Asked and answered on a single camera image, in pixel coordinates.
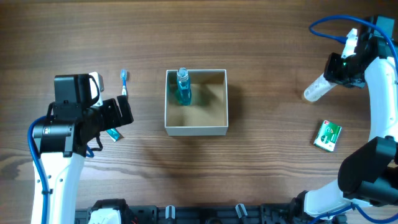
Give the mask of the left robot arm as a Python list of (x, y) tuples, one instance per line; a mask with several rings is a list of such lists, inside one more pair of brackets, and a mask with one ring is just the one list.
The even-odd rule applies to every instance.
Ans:
[[(101, 132), (134, 121), (126, 86), (117, 98), (104, 100), (96, 72), (57, 75), (54, 90), (47, 114), (27, 132), (36, 181), (32, 223), (74, 223), (81, 172), (86, 158), (103, 150)], [(97, 147), (89, 147), (92, 139)]]

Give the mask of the teal toothpaste tube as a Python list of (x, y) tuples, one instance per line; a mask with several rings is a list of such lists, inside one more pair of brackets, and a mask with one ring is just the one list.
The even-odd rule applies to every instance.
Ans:
[(122, 135), (116, 128), (107, 129), (106, 132), (114, 142), (117, 142), (122, 138)]

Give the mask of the white hair conditioner tube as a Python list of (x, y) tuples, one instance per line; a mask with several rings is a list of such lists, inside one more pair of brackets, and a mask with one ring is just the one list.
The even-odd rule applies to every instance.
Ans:
[(332, 90), (336, 83), (329, 82), (322, 73), (313, 83), (303, 92), (302, 99), (309, 103), (318, 101), (323, 95)]

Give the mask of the green soap box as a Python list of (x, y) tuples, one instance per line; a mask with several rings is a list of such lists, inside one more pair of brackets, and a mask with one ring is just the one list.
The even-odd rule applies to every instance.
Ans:
[(341, 131), (341, 126), (331, 121), (324, 120), (322, 121), (313, 145), (327, 152), (333, 152)]

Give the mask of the blue white toothbrush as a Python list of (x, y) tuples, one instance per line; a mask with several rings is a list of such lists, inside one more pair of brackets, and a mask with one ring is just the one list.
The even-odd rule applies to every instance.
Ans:
[(128, 77), (128, 72), (125, 69), (121, 70), (121, 74), (120, 74), (121, 80), (122, 80), (122, 95), (127, 96), (127, 77)]

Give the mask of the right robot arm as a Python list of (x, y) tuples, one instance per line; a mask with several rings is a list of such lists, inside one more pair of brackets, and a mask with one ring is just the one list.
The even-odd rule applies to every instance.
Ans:
[[(328, 21), (361, 24), (343, 36), (319, 34), (313, 28)], [(367, 87), (371, 128), (369, 141), (340, 165), (336, 180), (322, 188), (304, 191), (291, 202), (290, 216), (316, 223), (331, 220), (348, 210), (397, 205), (397, 42), (392, 38), (395, 20), (385, 16), (365, 19), (333, 15), (309, 26), (321, 35), (344, 44), (342, 54), (330, 54), (324, 72), (303, 93), (315, 102), (334, 86)]]

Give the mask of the blue mouthwash bottle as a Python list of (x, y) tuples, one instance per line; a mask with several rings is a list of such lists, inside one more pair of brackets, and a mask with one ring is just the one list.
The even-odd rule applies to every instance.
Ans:
[(177, 99), (184, 106), (190, 105), (192, 101), (190, 76), (184, 67), (177, 70)]

